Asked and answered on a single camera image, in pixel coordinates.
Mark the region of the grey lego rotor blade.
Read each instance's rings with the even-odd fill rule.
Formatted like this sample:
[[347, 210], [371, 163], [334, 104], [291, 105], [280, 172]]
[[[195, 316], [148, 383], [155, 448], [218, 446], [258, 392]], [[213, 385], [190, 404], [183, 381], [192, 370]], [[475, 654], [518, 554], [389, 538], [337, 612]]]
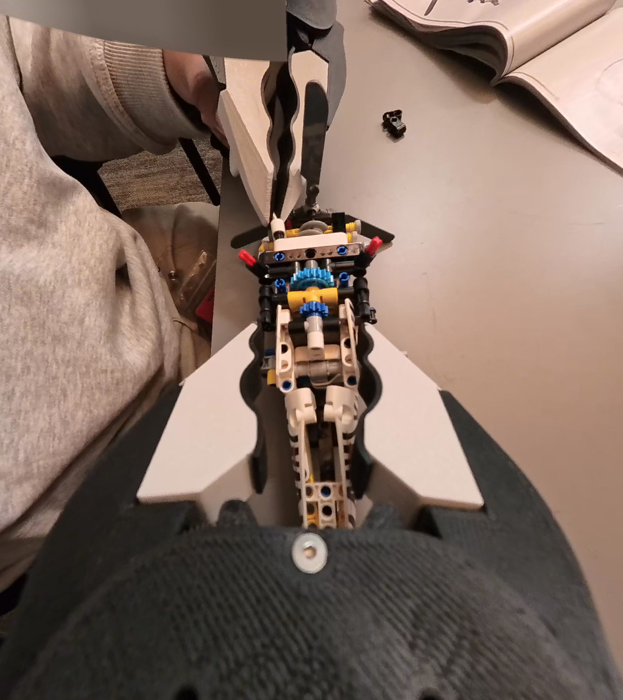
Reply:
[[328, 98], [325, 88], [308, 82], [305, 88], [305, 110], [302, 129], [300, 175], [305, 182], [305, 213], [318, 211], [318, 193], [324, 158], [328, 121]]

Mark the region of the person's left forearm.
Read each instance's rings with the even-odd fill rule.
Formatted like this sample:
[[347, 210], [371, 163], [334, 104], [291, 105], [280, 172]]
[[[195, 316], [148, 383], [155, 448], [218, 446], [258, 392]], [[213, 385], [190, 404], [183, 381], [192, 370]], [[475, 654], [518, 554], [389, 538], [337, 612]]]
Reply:
[[162, 50], [8, 23], [21, 91], [49, 156], [107, 162], [209, 135], [197, 108], [176, 97]]

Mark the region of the clear plastic parts bag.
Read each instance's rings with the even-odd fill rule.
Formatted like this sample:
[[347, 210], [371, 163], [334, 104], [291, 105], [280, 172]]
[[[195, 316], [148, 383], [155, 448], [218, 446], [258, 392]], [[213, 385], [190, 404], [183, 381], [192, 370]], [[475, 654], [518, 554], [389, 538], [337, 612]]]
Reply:
[[167, 266], [166, 281], [176, 310], [188, 321], [204, 323], [197, 310], [213, 292], [216, 275], [216, 254], [201, 250], [184, 271]]

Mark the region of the black chair frame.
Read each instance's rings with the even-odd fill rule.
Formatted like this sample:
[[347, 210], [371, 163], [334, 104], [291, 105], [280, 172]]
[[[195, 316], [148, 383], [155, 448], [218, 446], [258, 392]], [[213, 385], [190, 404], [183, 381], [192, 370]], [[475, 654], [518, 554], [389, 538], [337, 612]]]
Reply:
[[168, 153], [142, 151], [106, 162], [53, 157], [54, 163], [79, 181], [97, 203], [114, 215], [141, 206], [188, 202], [220, 204], [222, 156], [209, 142], [181, 139]]

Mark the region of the lego helicopter model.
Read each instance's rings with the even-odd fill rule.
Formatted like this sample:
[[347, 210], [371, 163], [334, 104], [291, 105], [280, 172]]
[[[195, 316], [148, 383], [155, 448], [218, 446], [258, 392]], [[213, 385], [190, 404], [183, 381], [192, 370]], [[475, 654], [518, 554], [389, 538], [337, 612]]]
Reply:
[[342, 212], [302, 206], [275, 218], [256, 257], [261, 374], [283, 395], [302, 525], [353, 529], [351, 460], [360, 418], [361, 330], [376, 323], [367, 270], [385, 241]]

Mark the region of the person's legs in tan pants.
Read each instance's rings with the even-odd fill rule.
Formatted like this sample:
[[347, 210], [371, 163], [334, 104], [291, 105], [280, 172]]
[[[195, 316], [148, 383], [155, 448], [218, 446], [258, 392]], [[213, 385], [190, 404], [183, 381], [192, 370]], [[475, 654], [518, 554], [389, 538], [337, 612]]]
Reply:
[[167, 266], [184, 271], [201, 250], [210, 250], [217, 259], [219, 207], [204, 202], [141, 206], [127, 209], [123, 219], [141, 235], [159, 270], [176, 329], [178, 381], [183, 381], [211, 355], [211, 322], [195, 324], [178, 313], [166, 281]]

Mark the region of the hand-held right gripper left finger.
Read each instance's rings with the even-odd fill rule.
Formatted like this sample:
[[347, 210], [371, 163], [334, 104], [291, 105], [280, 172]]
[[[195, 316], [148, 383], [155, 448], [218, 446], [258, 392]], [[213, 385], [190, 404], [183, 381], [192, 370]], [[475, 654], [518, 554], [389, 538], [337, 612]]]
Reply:
[[256, 401], [263, 331], [249, 324], [182, 384], [137, 491], [139, 503], [195, 503], [217, 520], [231, 500], [262, 494], [267, 446]]

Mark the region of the person's left hand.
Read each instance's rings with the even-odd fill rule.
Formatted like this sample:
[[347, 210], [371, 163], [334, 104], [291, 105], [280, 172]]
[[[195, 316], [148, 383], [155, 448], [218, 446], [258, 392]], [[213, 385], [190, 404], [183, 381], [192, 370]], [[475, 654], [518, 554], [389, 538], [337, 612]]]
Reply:
[[162, 50], [163, 65], [171, 91], [194, 128], [208, 132], [219, 149], [228, 149], [228, 140], [218, 117], [219, 85], [206, 57], [174, 50]]

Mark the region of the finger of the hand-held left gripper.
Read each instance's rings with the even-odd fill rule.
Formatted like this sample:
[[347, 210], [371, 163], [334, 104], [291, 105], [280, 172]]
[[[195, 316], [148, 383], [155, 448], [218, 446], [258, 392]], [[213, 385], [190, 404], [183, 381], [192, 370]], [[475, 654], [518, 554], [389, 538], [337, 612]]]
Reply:
[[328, 61], [312, 50], [293, 53], [279, 71], [280, 217], [287, 217], [296, 208], [303, 207], [305, 182], [300, 175], [300, 165], [305, 88], [308, 82], [320, 83], [325, 88], [328, 98], [328, 131], [331, 114], [328, 97], [328, 74]]
[[225, 57], [218, 118], [229, 165], [263, 225], [291, 210], [289, 61]]

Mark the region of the person's torso in grey sweatshirt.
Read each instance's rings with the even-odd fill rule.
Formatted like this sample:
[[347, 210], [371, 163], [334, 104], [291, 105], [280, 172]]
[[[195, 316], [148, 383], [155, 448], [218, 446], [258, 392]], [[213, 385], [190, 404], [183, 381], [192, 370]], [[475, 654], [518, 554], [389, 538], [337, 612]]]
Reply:
[[0, 15], [0, 594], [179, 366], [145, 241], [38, 139], [9, 19]]

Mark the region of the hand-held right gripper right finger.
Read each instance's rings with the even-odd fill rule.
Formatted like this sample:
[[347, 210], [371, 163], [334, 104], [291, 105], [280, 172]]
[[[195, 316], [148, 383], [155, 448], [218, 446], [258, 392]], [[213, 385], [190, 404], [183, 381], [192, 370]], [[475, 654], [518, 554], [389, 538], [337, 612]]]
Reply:
[[373, 505], [392, 505], [411, 525], [422, 508], [484, 507], [438, 385], [379, 331], [359, 335], [361, 422], [354, 467], [357, 524]]

